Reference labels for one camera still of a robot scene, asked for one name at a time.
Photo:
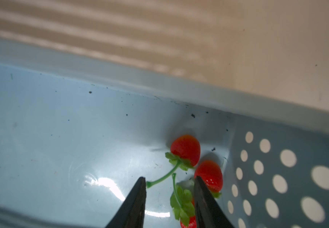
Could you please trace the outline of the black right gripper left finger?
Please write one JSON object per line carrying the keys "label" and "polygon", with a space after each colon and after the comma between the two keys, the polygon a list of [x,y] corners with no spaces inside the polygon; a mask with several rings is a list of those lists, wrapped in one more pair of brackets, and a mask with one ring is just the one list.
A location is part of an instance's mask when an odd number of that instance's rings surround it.
{"label": "black right gripper left finger", "polygon": [[139,177],[106,228],[142,228],[145,218],[146,182]]}

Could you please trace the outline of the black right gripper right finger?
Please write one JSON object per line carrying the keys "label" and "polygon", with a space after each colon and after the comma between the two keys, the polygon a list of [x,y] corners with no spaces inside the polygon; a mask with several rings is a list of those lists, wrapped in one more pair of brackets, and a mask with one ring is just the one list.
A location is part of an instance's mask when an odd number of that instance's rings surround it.
{"label": "black right gripper right finger", "polygon": [[233,228],[200,176],[195,178],[194,201],[198,228]]}

